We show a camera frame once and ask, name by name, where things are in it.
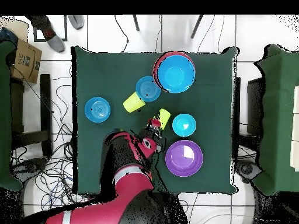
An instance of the purple bowl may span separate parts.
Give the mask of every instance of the purple bowl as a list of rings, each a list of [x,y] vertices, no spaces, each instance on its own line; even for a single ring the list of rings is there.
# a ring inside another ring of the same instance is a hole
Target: purple bowl
[[[189,140],[173,143],[166,152],[167,168],[174,175],[188,177],[195,174],[203,164],[203,153],[199,146]]]

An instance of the blue bowl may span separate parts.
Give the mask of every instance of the blue bowl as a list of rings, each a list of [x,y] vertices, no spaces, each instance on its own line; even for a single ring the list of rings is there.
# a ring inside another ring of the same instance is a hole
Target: blue bowl
[[[110,105],[101,97],[91,98],[86,103],[84,110],[87,118],[95,123],[104,122],[110,115]]]
[[[158,81],[169,93],[186,91],[195,79],[195,68],[192,62],[181,56],[165,58],[158,68]]]
[[[188,137],[195,132],[196,121],[190,114],[179,114],[173,120],[172,128],[176,135]]]
[[[137,82],[136,93],[141,100],[153,102],[160,96],[161,89],[157,86],[152,76],[145,76]]]

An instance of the person's foot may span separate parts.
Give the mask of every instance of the person's foot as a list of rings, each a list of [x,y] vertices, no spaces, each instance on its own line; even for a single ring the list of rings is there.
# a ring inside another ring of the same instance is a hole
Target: person's foot
[[[71,22],[72,26],[79,30],[84,26],[84,16],[69,16],[68,19]]]
[[[48,45],[56,52],[61,53],[65,50],[65,44],[61,38],[59,38],[52,27],[48,27],[42,30],[44,38]]]

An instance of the chair leg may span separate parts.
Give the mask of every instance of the chair leg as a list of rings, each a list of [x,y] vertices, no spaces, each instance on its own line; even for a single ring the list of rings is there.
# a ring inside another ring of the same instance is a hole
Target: chair leg
[[[196,31],[197,31],[197,28],[199,27],[199,23],[201,22],[201,19],[203,18],[203,15],[199,15],[199,18],[198,18],[198,20],[197,20],[197,22],[196,22],[196,24],[195,24],[195,27],[194,27],[194,29],[193,29],[193,32],[192,32],[192,34],[191,34],[191,39],[193,39],[194,38],[194,36],[195,36],[195,34],[196,34]]]
[[[136,26],[136,30],[139,31],[139,25],[138,25],[138,22],[137,22],[137,17],[136,15],[133,15],[133,18],[134,18],[134,22],[135,22],[135,26]]]

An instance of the yellow cup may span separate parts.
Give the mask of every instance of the yellow cup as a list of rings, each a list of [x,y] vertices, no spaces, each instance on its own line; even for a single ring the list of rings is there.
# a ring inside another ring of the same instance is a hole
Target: yellow cup
[[[145,102],[139,98],[139,96],[134,92],[125,102],[124,102],[124,108],[131,113],[132,111],[135,111],[139,109],[140,107],[143,107],[145,105]]]
[[[171,114],[169,113],[169,111],[166,111],[165,109],[160,109],[158,116],[156,118],[156,116],[154,118],[156,118],[157,120],[160,121],[161,126],[160,129],[164,130],[169,118],[171,117]]]

